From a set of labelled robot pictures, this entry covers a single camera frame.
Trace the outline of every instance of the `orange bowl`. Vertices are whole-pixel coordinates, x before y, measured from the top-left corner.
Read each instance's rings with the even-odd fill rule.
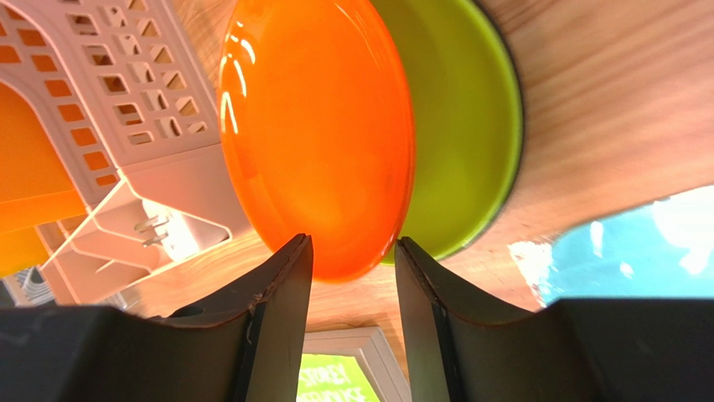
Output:
[[[233,186],[268,247],[311,235],[319,281],[377,265],[406,217],[416,139],[399,55],[370,2],[239,2],[218,101]]]

